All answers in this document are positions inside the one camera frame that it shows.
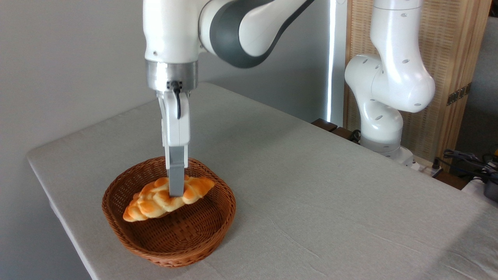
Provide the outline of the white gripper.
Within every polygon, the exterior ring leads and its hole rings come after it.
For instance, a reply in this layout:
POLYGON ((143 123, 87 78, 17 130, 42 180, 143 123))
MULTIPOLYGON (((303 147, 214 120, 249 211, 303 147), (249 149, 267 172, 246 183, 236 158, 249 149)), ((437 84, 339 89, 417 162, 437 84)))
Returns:
POLYGON ((161 131, 165 166, 169 177, 169 196, 182 197, 184 175, 188 167, 190 110, 188 94, 157 91, 161 110, 161 131))

